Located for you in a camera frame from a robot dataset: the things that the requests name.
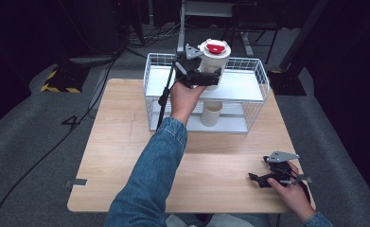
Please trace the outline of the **white cup with red lid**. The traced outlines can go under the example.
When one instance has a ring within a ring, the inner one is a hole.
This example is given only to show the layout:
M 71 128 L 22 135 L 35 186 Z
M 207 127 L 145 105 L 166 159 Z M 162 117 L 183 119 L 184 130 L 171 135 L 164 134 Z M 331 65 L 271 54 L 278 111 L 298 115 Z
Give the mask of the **white cup with red lid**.
M 231 55 L 231 47 L 226 41 L 207 39 L 199 44 L 198 48 L 203 52 L 199 66 L 200 72 L 214 73 L 219 68 L 224 71 Z

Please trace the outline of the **person's right hand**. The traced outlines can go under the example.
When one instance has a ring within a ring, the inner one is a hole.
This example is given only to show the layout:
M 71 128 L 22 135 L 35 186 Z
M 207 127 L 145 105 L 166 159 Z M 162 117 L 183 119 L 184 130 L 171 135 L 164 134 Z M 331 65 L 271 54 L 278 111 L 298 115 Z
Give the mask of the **person's right hand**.
M 302 186 L 296 182 L 298 168 L 292 162 L 288 162 L 288 164 L 291 167 L 291 183 L 287 186 L 283 186 L 273 178 L 269 178 L 267 182 L 279 194 L 281 200 L 287 205 L 287 207 L 297 217 L 299 217 L 302 223 L 304 223 L 313 217 L 316 214 L 316 211 L 310 205 Z

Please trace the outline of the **person's left hand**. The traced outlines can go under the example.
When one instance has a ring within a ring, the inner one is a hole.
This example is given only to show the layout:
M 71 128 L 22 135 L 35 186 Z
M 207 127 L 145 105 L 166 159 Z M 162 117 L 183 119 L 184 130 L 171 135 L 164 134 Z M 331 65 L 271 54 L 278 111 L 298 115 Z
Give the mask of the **person's left hand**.
M 205 86 L 188 88 L 181 82 L 175 83 L 170 91 L 170 115 L 186 125 L 204 90 Z

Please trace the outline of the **black stand with square base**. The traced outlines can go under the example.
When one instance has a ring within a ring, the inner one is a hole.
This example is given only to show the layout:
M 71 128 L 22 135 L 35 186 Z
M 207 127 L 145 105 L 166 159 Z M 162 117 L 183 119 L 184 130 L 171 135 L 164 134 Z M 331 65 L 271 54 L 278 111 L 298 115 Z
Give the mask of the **black stand with square base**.
M 289 51 L 280 62 L 279 71 L 272 70 L 267 73 L 276 96 L 304 96 L 306 94 L 299 74 L 312 50 L 312 47 L 308 45 L 308 36 L 325 10 L 328 1 L 318 0 Z

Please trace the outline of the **white paper cup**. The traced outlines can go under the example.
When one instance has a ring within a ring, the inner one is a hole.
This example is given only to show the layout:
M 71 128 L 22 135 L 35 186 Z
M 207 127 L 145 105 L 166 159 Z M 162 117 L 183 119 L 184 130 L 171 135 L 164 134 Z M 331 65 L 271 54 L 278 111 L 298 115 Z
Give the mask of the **white paper cup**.
M 203 112 L 201 122 L 206 127 L 213 127 L 218 123 L 220 112 L 222 110 L 222 103 L 219 101 L 205 101 L 203 103 Z

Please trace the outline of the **white wire shelf rack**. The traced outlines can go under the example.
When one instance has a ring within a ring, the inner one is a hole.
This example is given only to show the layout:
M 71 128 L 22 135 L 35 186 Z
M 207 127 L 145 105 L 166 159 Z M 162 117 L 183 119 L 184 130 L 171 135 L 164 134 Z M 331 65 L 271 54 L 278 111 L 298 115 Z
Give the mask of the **white wire shelf rack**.
M 175 71 L 171 69 L 173 54 L 148 54 L 143 89 L 149 129 L 157 128 L 161 107 L 160 96 L 167 86 L 174 82 Z M 270 83 L 261 60 L 231 58 L 223 70 L 218 87 L 204 92 L 187 123 L 189 131 L 247 133 L 253 126 L 270 92 Z M 202 123 L 205 101 L 222 104 L 220 116 L 215 125 Z

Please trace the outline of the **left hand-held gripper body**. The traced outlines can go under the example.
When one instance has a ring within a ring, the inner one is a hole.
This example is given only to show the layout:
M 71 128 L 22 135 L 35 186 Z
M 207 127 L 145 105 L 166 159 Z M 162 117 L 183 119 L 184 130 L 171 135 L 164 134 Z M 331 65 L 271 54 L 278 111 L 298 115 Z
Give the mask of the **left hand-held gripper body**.
M 188 88 L 204 86 L 202 73 L 199 70 L 203 52 L 187 44 L 183 52 L 177 55 L 174 62 L 175 79 Z

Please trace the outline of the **yellow black striped stand base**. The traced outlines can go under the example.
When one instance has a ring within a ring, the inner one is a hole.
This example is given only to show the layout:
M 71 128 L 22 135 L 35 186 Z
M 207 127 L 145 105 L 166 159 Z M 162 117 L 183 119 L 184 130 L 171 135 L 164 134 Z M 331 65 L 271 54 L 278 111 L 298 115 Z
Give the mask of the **yellow black striped stand base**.
M 82 87 L 90 72 L 89 67 L 54 67 L 41 88 L 42 92 L 73 93 L 82 92 Z

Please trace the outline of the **grey tape strip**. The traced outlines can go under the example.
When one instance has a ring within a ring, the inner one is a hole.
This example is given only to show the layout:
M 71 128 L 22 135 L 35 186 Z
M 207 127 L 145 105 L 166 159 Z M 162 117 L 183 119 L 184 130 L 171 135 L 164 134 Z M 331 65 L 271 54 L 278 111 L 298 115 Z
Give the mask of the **grey tape strip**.
M 74 185 L 85 186 L 86 184 L 87 184 L 86 179 L 74 179 L 74 180 L 66 181 L 64 186 L 66 188 L 72 188 Z

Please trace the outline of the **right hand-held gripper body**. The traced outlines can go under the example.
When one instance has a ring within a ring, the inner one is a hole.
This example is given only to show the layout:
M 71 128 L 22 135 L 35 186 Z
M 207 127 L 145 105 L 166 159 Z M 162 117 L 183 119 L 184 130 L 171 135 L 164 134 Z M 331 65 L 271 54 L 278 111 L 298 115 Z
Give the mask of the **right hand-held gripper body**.
M 264 156 L 263 160 L 269 165 L 270 173 L 264 178 L 268 180 L 273 178 L 280 183 L 290 183 L 291 167 L 289 161 L 299 159 L 300 156 L 295 153 L 287 153 L 284 151 L 275 150 L 270 156 Z

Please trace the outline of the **person's legs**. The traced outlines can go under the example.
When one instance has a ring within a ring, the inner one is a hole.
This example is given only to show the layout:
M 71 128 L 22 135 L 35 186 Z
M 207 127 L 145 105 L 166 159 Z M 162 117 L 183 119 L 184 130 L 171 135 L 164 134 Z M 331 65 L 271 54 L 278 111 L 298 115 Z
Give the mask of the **person's legs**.
M 271 227 L 265 214 L 166 214 L 167 227 Z

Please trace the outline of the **black metal chair frame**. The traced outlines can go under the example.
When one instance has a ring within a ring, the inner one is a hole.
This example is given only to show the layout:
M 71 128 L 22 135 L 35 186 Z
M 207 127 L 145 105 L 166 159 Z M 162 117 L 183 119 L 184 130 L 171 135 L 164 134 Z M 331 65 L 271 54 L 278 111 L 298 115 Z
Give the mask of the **black metal chair frame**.
M 258 33 L 254 44 L 262 46 L 258 41 L 267 32 L 273 33 L 272 40 L 264 47 L 268 47 L 268 54 L 265 62 L 268 62 L 272 54 L 273 45 L 280 29 L 282 10 L 279 8 L 279 3 L 275 0 L 238 0 L 231 7 L 231 17 L 228 19 L 225 30 L 221 36 L 225 38 L 226 33 L 230 32 L 230 42 L 232 45 L 235 39 L 235 34 L 246 34 L 248 32 Z

